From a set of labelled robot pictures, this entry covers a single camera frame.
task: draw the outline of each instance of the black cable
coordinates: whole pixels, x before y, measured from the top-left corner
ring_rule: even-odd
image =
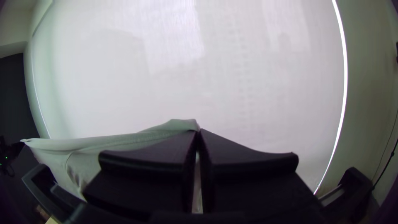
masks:
[[[377,166],[376,172],[375,172],[375,174],[373,175],[372,180],[373,180],[374,177],[376,176],[377,171],[379,170],[380,165],[381,165],[381,162],[382,162],[382,160],[383,160],[384,154],[386,153],[388,143],[390,142],[391,136],[393,135],[393,132],[394,132],[394,127],[395,127],[395,123],[397,122],[397,117],[398,117],[398,109],[397,109],[397,113],[396,113],[396,115],[395,115],[395,120],[394,120],[394,124],[393,124],[393,129],[391,130],[390,136],[388,137],[387,144],[386,144],[386,146],[384,147],[384,151],[383,151],[383,154],[381,155],[381,158],[380,158],[380,161],[379,161],[379,165]]]
[[[381,176],[382,176],[382,175],[384,174],[384,172],[386,171],[387,166],[388,166],[388,164],[389,164],[390,161],[391,161],[391,158],[394,156],[394,152],[395,152],[395,149],[397,148],[397,144],[398,144],[398,139],[397,139],[397,141],[395,142],[394,149],[393,149],[393,151],[391,152],[390,158],[388,158],[388,161],[387,161],[386,166],[384,167],[383,171],[381,172],[380,176],[378,177],[376,183],[374,183],[374,185],[373,185],[373,187],[372,187],[372,190],[374,190],[374,188],[376,187],[376,184],[377,184],[377,183],[379,182],[379,180],[381,179]]]

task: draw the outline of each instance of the white cloth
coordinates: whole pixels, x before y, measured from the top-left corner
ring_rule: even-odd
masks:
[[[129,151],[153,145],[176,134],[199,130],[196,120],[172,119],[135,134],[83,139],[23,139],[36,159],[46,164],[59,186],[85,201],[82,192],[99,173],[98,154],[103,150]]]

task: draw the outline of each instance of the bright light strip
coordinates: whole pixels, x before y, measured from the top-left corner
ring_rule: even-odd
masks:
[[[326,173],[329,169],[330,163],[332,162],[333,155],[335,154],[337,143],[339,141],[340,137],[340,132],[341,132],[341,127],[343,126],[343,120],[344,120],[344,112],[345,112],[345,104],[347,102],[347,83],[348,83],[348,63],[347,63],[347,46],[345,44],[345,36],[344,36],[344,29],[343,29],[343,23],[341,22],[341,17],[340,17],[340,12],[339,8],[337,7],[336,0],[332,0],[333,7],[335,8],[336,12],[336,17],[337,17],[337,22],[339,23],[339,29],[340,29],[340,35],[341,35],[341,43],[343,46],[343,60],[344,60],[344,90],[343,90],[343,106],[341,108],[341,117],[340,117],[340,123],[339,123],[339,128],[337,129],[337,136],[336,136],[336,141],[335,141],[335,146],[333,147],[333,152],[329,160],[329,164],[326,167],[325,173],[323,174],[322,179],[320,180],[318,187],[315,189],[314,194],[319,189],[319,186],[322,184],[323,179],[326,176]]]

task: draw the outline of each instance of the white fabric sheet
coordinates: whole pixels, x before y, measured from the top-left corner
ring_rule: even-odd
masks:
[[[51,169],[56,181],[63,189],[85,201],[82,195],[84,188],[101,170],[98,163],[98,154],[101,151],[136,150],[188,130],[199,130],[196,120],[172,119],[135,134],[66,140],[23,139],[21,141],[29,146],[40,163],[46,164]]]

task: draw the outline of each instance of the white wall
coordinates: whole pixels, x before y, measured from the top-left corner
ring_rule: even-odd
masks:
[[[387,15],[389,18],[389,24],[391,27],[391,38],[392,38],[392,43],[391,43],[391,48],[396,47],[395,43],[398,42],[398,14],[397,11],[395,10],[393,4],[391,1],[387,0],[386,1],[386,8],[387,8]],[[398,75],[398,69],[394,69],[395,75]],[[398,88],[394,88],[395,94],[398,92]],[[383,168],[385,167],[388,158],[391,155],[391,151],[393,149],[393,145],[395,144],[395,141],[398,136],[398,125],[395,126],[393,135],[391,136],[391,140],[389,143],[389,147],[387,148],[382,162],[379,167],[379,171],[377,175],[375,176],[374,180],[377,180],[379,175],[381,174]],[[386,171],[384,172],[383,176],[381,177],[379,183],[377,184],[375,190],[373,191],[373,196],[377,200],[377,202],[381,205],[386,198],[389,190],[391,189],[395,178],[397,177],[398,173],[398,150],[396,149],[396,155],[392,157]]]
[[[397,53],[387,1],[337,2],[347,44],[347,105],[340,140],[318,195],[337,186],[352,166],[372,179],[387,143],[387,151],[395,143],[396,134],[389,142],[388,138],[398,108]]]
[[[22,53],[28,40],[31,10],[10,9],[0,12],[0,58]]]
[[[29,37],[32,37],[34,31],[52,3],[53,0],[37,0],[37,3],[32,10],[32,19],[29,26]]]

